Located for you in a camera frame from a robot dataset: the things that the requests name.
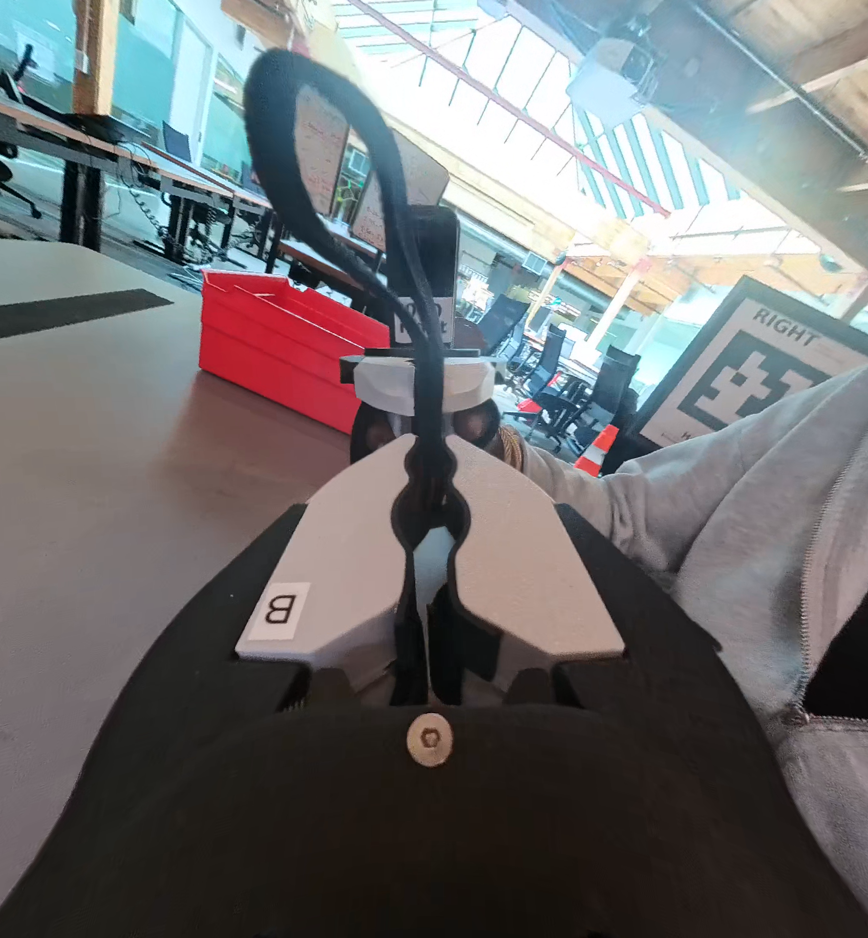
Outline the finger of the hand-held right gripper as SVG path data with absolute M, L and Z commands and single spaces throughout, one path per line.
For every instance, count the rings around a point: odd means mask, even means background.
M 411 360 L 361 360 L 353 370 L 357 398 L 381 412 L 415 415 L 415 365 Z
M 463 412 L 492 400 L 496 366 L 491 360 L 446 360 L 443 368 L 443 413 Z

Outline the whiteboard on stand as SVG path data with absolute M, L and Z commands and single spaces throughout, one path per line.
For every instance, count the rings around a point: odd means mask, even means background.
M 324 217 L 333 211 L 348 137 L 344 115 L 313 88 L 301 88 L 294 119 L 295 154 L 311 203 Z
M 438 205 L 450 179 L 447 169 L 400 131 L 394 130 L 393 136 L 404 170 L 408 203 Z M 370 170 L 362 188 L 349 231 L 353 238 L 386 251 L 381 184 L 375 169 Z

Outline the white ceiling projector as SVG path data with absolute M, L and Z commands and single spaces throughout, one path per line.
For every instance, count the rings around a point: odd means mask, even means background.
M 657 58 L 644 41 L 603 37 L 572 76 L 572 105 L 594 115 L 606 129 L 630 121 L 650 103 L 657 87 Z

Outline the grey desk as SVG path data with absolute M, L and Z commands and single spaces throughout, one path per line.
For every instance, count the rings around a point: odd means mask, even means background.
M 0 306 L 137 289 L 169 303 L 0 340 L 0 905 L 162 630 L 348 463 L 344 433 L 198 369 L 198 295 L 0 240 Z

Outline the red plastic bin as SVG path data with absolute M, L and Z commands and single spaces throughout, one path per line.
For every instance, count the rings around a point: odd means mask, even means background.
M 203 275 L 199 368 L 345 434 L 360 401 L 340 361 L 390 344 L 385 323 L 287 277 Z

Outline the framed black white marker poster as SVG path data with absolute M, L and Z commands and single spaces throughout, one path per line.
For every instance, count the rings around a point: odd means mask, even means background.
M 639 404 L 630 434 L 665 448 L 865 365 L 866 333 L 744 276 Z

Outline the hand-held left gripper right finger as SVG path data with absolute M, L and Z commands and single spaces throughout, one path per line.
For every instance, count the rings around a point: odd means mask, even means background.
M 510 684 L 528 669 L 621 658 L 625 644 L 552 498 L 457 437 L 448 560 L 452 642 L 463 670 Z

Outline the person's right hand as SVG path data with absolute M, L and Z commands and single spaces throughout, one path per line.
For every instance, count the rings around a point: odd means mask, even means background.
M 359 418 L 353 426 L 351 442 L 357 454 L 371 453 L 390 443 L 401 431 L 393 427 L 393 418 L 370 405 L 360 405 Z M 452 432 L 475 447 L 503 458 L 499 416 L 496 405 L 486 403 L 451 415 Z

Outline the wooden office desk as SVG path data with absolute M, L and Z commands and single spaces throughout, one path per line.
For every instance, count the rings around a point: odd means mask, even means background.
M 190 263 L 189 246 L 202 259 L 229 262 L 235 223 L 252 216 L 260 223 L 263 243 L 257 257 L 266 271 L 275 263 L 268 246 L 274 212 L 267 198 L 194 168 L 182 158 L 149 143 L 112 143 L 88 133 L 87 126 L 66 123 L 66 115 L 41 111 L 22 99 L 16 84 L 5 87 L 0 74 L 0 148 L 31 152 L 64 165 L 59 240 L 99 252 L 105 221 L 106 181 L 115 179 L 135 200 L 153 193 L 169 212 L 161 221 L 145 211 L 153 241 L 139 241 L 144 251 L 171 264 Z

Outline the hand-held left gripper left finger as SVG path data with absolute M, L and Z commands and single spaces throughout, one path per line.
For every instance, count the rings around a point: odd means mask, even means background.
M 240 659 L 313 671 L 384 671 L 395 660 L 406 552 L 393 506 L 415 442 L 398 437 L 308 500 L 235 646 Z

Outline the long black tape strip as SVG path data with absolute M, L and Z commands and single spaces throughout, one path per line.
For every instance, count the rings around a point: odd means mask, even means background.
M 145 289 L 0 304 L 0 341 L 171 304 Z

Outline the orange traffic cone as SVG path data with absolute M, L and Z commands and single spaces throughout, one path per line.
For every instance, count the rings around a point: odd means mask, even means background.
M 618 436 L 618 428 L 607 425 L 591 439 L 574 463 L 574 468 L 597 477 L 601 474 L 604 461 Z

